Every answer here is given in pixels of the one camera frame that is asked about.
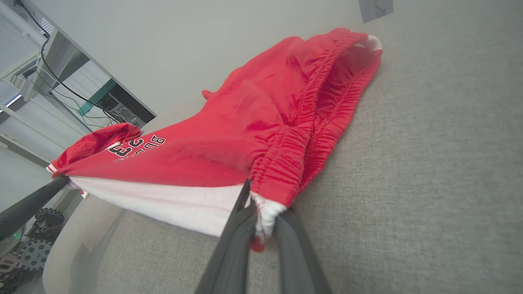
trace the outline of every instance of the gray couch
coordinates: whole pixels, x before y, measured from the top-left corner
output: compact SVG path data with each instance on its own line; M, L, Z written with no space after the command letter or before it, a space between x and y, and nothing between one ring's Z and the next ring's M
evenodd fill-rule
M351 28L380 38L382 64L295 204L335 293L523 292L523 3L433 2ZM44 286L192 293L216 243L91 196L58 238ZM248 293L278 292L270 242L251 254Z

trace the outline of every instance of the gear wheel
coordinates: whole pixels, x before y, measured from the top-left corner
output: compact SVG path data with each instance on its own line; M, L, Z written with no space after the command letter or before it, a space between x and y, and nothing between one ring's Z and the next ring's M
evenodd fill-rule
M60 224L64 221L64 215L56 209L42 208L35 214L35 218L37 220L41 219L44 216L56 217L56 223L58 223L58 224Z
M53 243L47 240L31 240L18 252L22 269L42 270L46 264Z
M12 294L14 292L15 292L15 290L12 288L8 288L8 287L0 288L0 294Z

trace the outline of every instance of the white trim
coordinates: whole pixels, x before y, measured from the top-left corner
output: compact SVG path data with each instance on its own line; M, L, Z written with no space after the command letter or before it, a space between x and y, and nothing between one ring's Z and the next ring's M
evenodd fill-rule
M368 35L365 47L369 48L370 51L383 50L381 47L380 39L376 36Z
M383 50L383 48L381 47L380 39L372 35L367 35L367 40L363 44L356 43L353 46L360 48L368 48L370 51Z
M220 236L243 184L183 187L71 176L92 196L188 230Z
M116 142L116 143L111 144L111 146L105 148L105 150L109 150L109 149L111 149L111 148L113 148L113 147L120 146L120 145L122 145L121 142Z
M56 169L56 167L54 167L54 165L51 163L50 165L48 165L46 167L47 171L50 172L50 173L55 173L58 169Z
M272 236L276 217L284 212L287 207L281 203L264 198L258 193L251 191L251 199L258 207L258 221L256 222L256 236L260 243L264 244L266 239Z

